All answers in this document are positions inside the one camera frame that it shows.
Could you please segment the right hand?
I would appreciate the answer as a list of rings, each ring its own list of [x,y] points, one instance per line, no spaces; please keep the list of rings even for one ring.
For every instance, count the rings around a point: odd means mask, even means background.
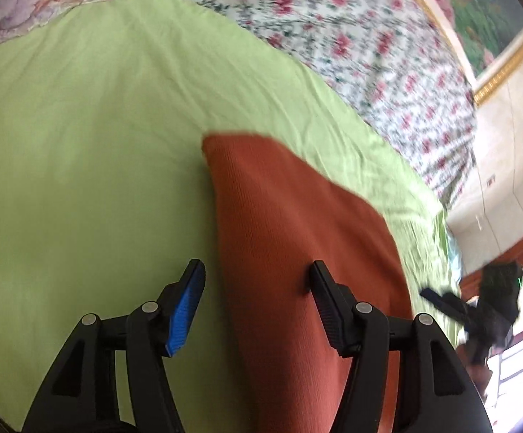
[[[465,367],[467,374],[473,381],[477,391],[480,394],[480,397],[483,401],[487,399],[487,386],[489,381],[491,381],[492,371],[486,364],[473,364],[472,358],[468,356],[467,346],[465,344],[460,344],[455,349],[458,358]]]

